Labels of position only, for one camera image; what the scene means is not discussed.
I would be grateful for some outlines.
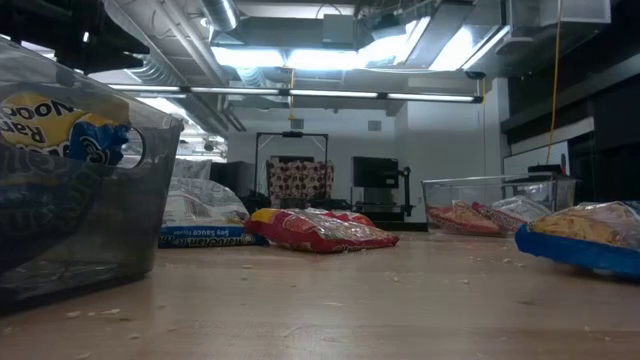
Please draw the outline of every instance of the wooden table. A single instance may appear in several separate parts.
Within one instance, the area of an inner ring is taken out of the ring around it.
[[[639,306],[506,239],[162,250],[142,281],[0,318],[0,359],[638,359]]]

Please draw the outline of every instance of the red snack bag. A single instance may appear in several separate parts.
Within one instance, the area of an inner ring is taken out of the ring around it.
[[[456,233],[473,233],[483,235],[499,235],[500,227],[484,218],[473,208],[462,201],[454,201],[453,206],[430,206],[427,216],[442,229]]]
[[[245,222],[245,232],[262,235],[282,247],[316,253],[395,246],[399,240],[376,227],[332,215],[298,209],[261,209]]]
[[[500,226],[505,231],[518,231],[520,226],[527,223],[522,219],[518,219],[517,217],[513,217],[503,211],[494,209],[490,206],[479,204],[475,201],[473,202],[473,205],[471,205],[471,207],[482,216],[498,224],[498,226]]]

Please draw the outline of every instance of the fluorescent light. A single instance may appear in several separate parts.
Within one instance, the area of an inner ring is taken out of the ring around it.
[[[434,71],[455,71],[458,70],[473,54],[473,36],[471,31],[463,26],[449,40],[442,49],[440,55],[429,66],[429,70]]]
[[[473,96],[434,95],[434,94],[389,94],[389,100],[415,101],[443,101],[443,102],[473,102]]]
[[[378,93],[364,91],[326,91],[326,90],[289,90],[289,95],[293,96],[329,96],[348,98],[368,98],[375,99]]]
[[[170,102],[167,99],[159,98],[159,97],[157,98],[139,97],[136,99],[142,101],[143,103],[151,107],[154,107],[162,111],[163,113],[170,114],[170,115],[180,115],[183,118],[187,117],[187,112],[183,108],[176,106],[174,103]]]
[[[221,65],[233,67],[283,66],[284,59],[275,49],[227,49],[212,47],[213,55]]]
[[[351,70],[364,67],[355,51],[294,50],[287,66],[304,70]]]
[[[502,40],[502,38],[507,35],[511,31],[511,26],[507,25],[500,30],[489,42],[487,42],[478,52],[476,52],[471,59],[469,59],[464,65],[462,65],[462,69],[467,70],[473,64],[475,64],[480,58],[482,58],[491,48],[493,48],[498,41]]]
[[[400,51],[396,55],[396,59],[393,62],[394,65],[404,63],[407,61],[407,58],[413,52],[413,49],[418,44],[418,41],[424,34],[424,31],[427,29],[427,25],[429,25],[429,21],[431,21],[430,17],[424,17],[420,20],[412,21],[407,24],[407,40],[404,43],[404,46],[400,49]]]
[[[163,93],[147,93],[147,92],[143,92],[143,93],[140,93],[140,97],[145,97],[145,98],[161,97],[161,98],[165,98],[165,99],[185,99],[187,97],[187,94],[163,94]]]
[[[192,92],[235,95],[278,95],[278,89],[193,87]]]
[[[111,88],[120,91],[152,91],[152,92],[177,92],[180,88],[177,86],[158,86],[158,85],[109,85]]]

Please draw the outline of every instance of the white wall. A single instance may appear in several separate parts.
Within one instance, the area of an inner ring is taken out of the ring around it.
[[[502,159],[508,156],[500,122],[509,116],[507,81],[496,79],[486,94],[485,104],[407,103],[395,118],[378,110],[296,110],[305,119],[304,132],[328,133],[329,160],[336,167],[332,196],[349,199],[353,156],[397,158],[400,167],[409,166],[411,204],[415,211],[409,222],[425,222],[421,180],[500,175]],[[288,110],[260,112],[237,109],[236,114],[249,133],[229,134],[228,160],[254,162],[255,132],[289,130]],[[382,132],[367,131],[368,120],[382,120]],[[324,153],[309,139],[274,137],[260,151],[258,164],[273,155],[314,156]],[[404,201],[402,182],[395,191],[396,202]],[[354,199],[359,199],[356,191]]]
[[[289,110],[261,112],[254,109],[236,109],[236,114],[247,127],[247,133],[230,133],[228,137],[227,159],[253,163],[255,157],[255,133],[289,131],[287,120]],[[349,200],[351,188],[351,158],[353,156],[394,158],[394,119],[382,110],[295,110],[297,118],[305,120],[305,133],[329,134],[329,160],[335,166],[335,180],[332,197]],[[381,120],[381,132],[369,132],[368,121]],[[260,143],[266,142],[263,136]],[[324,139],[317,138],[324,146]],[[259,175],[264,179],[264,163],[271,156],[295,155],[313,156],[316,161],[324,160],[324,151],[310,138],[283,139],[274,136],[259,152]]]
[[[506,80],[497,79],[485,104],[408,103],[396,118],[396,154],[411,173],[408,222],[425,222],[421,180],[502,174],[506,142],[500,121],[508,117]]]

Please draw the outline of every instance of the air vent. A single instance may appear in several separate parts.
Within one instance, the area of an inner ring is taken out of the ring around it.
[[[382,131],[382,121],[380,120],[369,120],[369,131]]]
[[[303,129],[304,129],[304,119],[291,120],[291,130],[303,130]]]

